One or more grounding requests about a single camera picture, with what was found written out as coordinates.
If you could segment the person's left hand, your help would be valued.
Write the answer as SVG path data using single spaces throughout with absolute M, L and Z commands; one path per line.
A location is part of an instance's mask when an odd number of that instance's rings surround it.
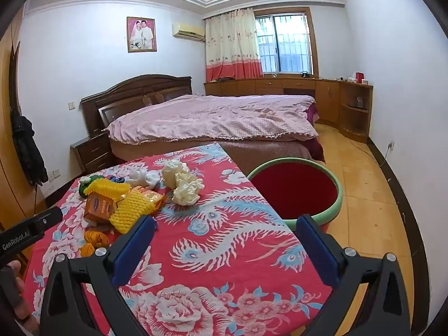
M 39 324 L 23 298 L 24 282 L 19 276 L 20 268 L 20 262 L 12 260 L 1 269 L 1 291 L 7 310 L 13 310 L 14 320 L 24 335 L 34 335 L 39 330 Z

